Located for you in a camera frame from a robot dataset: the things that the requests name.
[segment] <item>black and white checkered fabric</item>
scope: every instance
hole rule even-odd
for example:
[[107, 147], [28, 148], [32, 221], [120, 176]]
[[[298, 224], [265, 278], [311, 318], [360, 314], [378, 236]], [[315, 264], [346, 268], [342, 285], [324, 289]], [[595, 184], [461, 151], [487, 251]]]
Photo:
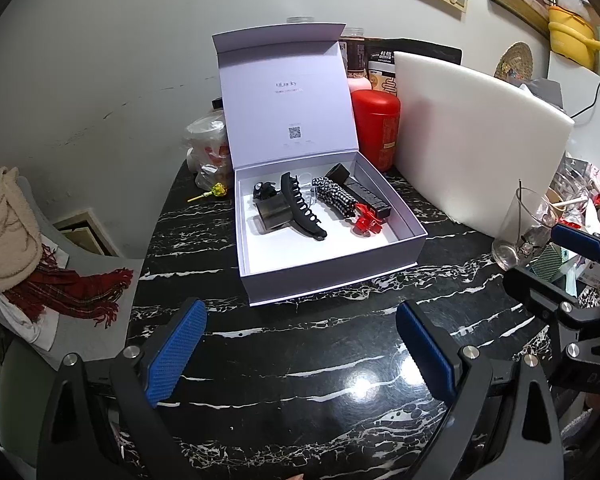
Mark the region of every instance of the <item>black and white checkered fabric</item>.
[[333, 180], [321, 176], [314, 178], [311, 183], [315, 187], [318, 200], [333, 207], [345, 218], [356, 215], [356, 199]]

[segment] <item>finger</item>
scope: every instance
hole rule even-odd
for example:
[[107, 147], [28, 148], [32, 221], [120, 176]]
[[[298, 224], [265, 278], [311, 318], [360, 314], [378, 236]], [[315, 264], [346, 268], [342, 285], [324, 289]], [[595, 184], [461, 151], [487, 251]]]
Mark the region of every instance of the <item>finger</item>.
[[589, 405], [594, 410], [600, 410], [600, 395], [587, 394], [587, 405]]

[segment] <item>plastic bag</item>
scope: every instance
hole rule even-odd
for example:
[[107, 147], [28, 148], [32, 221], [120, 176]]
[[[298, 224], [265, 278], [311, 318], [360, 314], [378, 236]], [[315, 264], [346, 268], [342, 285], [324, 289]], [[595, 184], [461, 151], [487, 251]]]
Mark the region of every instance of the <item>plastic bag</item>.
[[196, 186], [206, 191], [221, 182], [228, 188], [234, 184], [229, 140], [226, 136], [224, 112], [216, 110], [187, 126], [185, 143], [189, 170], [197, 172]]
[[582, 0], [558, 0], [558, 5], [563, 9], [570, 10], [582, 16], [587, 22], [590, 21], [589, 11], [585, 9]]

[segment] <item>woven round basket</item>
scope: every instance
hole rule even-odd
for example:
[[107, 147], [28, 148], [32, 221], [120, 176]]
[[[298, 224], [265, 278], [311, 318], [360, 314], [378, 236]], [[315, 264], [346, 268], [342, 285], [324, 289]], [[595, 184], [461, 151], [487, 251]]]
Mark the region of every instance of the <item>woven round basket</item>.
[[531, 79], [534, 71], [534, 59], [528, 44], [515, 43], [507, 49], [500, 58], [494, 77], [506, 80], [507, 77], [514, 79]]

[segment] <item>black cable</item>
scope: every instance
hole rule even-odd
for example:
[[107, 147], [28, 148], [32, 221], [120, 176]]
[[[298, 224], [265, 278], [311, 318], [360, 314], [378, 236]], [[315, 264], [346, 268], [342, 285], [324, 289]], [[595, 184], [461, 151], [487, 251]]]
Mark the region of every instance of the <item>black cable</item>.
[[593, 102], [587, 106], [586, 108], [583, 108], [582, 110], [580, 110], [577, 114], [573, 114], [571, 116], [571, 119], [575, 119], [577, 116], [579, 116], [581, 113], [586, 112], [587, 110], [589, 110], [590, 108], [593, 108], [596, 105], [596, 102], [598, 101], [598, 93], [600, 92], [600, 82], [598, 83], [598, 88], [596, 88], [596, 98], [593, 99]]

